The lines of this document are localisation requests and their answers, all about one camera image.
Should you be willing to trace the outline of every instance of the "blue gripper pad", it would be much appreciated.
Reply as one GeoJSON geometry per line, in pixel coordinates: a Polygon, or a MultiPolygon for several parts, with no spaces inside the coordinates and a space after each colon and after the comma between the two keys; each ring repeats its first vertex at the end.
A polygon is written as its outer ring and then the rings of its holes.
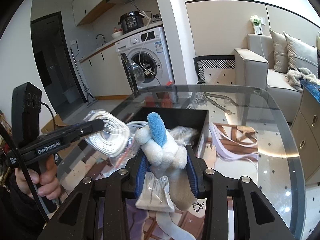
{"type": "Polygon", "coordinates": [[[144,178],[146,176],[147,170],[150,170],[149,167],[151,164],[148,162],[148,159],[145,155],[141,158],[141,163],[138,168],[137,176],[136,176],[136,187],[134,189],[134,195],[136,199],[140,197],[140,194],[143,189],[144,178]]]}
{"type": "Polygon", "coordinates": [[[195,195],[195,197],[197,197],[197,195],[199,193],[198,186],[197,186],[198,181],[197,181],[196,172],[192,166],[188,151],[187,151],[187,157],[188,157],[188,162],[186,165],[186,171],[187,171],[187,175],[188,175],[188,179],[189,179],[189,184],[190,184],[191,192],[195,195]]]}

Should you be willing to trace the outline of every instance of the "open black box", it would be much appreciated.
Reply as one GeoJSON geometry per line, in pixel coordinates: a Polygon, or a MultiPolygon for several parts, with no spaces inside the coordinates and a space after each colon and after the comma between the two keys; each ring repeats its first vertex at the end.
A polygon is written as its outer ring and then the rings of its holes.
{"type": "Polygon", "coordinates": [[[208,110],[142,107],[128,122],[147,121],[148,114],[152,112],[160,115],[167,129],[173,129],[179,125],[197,129],[199,131],[199,137],[194,141],[192,149],[196,157],[201,158],[203,156],[209,133],[208,110]]]}

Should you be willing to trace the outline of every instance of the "blue and white sticker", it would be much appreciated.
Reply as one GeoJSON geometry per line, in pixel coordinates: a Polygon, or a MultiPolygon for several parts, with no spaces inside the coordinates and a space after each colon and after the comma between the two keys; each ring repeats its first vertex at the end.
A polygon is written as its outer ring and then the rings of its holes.
{"type": "Polygon", "coordinates": [[[155,42],[157,53],[163,52],[163,47],[161,41],[155,42]]]}

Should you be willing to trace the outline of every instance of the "glass table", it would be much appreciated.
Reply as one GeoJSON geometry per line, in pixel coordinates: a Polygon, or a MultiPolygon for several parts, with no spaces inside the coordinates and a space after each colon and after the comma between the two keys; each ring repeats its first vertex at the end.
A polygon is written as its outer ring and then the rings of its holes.
{"type": "MultiPolygon", "coordinates": [[[[282,112],[265,90],[210,85],[151,87],[130,95],[111,114],[128,122],[143,106],[208,110],[209,123],[222,127],[252,128],[257,144],[256,161],[245,158],[229,161],[218,157],[214,169],[235,179],[244,175],[251,177],[280,214],[295,239],[301,238],[306,212],[306,190],[300,157],[282,112]]],[[[101,179],[116,169],[104,154],[93,149],[84,140],[79,141],[58,166],[57,175],[65,188],[62,200],[83,177],[101,179]]],[[[150,221],[145,220],[145,227],[148,226],[143,229],[145,239],[146,236],[147,239],[166,239],[161,235],[152,238],[155,234],[153,231],[157,229],[152,216],[154,214],[150,212],[150,221]]],[[[179,221],[180,218],[177,218],[177,225],[183,224],[179,221]]]]}

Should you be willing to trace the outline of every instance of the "human hand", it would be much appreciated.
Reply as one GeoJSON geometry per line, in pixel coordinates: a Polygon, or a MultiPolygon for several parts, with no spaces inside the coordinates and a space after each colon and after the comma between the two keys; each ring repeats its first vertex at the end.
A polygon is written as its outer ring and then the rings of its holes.
{"type": "MultiPolygon", "coordinates": [[[[45,167],[47,170],[40,176],[36,171],[33,171],[31,169],[28,169],[28,171],[32,182],[34,184],[38,184],[40,182],[40,184],[42,185],[38,189],[39,196],[46,196],[47,199],[51,200],[57,198],[61,193],[60,183],[56,177],[57,165],[54,163],[53,155],[50,155],[48,157],[45,163],[45,167]]],[[[21,192],[33,199],[31,191],[28,187],[28,183],[26,182],[26,179],[22,173],[22,170],[20,168],[17,168],[15,169],[14,173],[16,175],[18,188],[21,190],[21,192]]]]}

